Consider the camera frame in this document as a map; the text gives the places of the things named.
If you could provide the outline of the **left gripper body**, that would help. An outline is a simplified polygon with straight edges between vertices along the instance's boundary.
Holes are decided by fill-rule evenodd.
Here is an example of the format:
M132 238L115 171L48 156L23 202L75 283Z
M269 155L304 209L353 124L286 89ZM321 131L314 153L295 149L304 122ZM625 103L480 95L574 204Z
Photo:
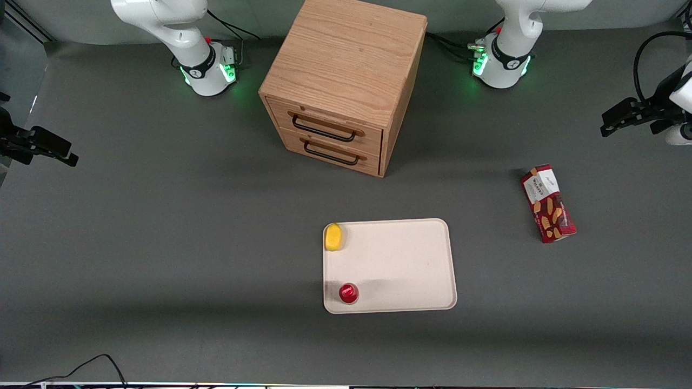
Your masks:
M649 127L653 135L679 124L679 108L670 101L670 94L678 85L679 76L668 76L658 84L654 94L647 99L647 107L642 118L651 122Z

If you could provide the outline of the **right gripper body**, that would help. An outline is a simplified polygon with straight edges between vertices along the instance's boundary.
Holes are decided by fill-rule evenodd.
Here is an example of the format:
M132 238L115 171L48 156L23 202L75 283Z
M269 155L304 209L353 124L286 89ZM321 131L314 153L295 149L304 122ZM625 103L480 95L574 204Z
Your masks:
M25 138L28 132L16 126L9 112L1 108L1 150L2 157L29 165L33 159L33 146Z

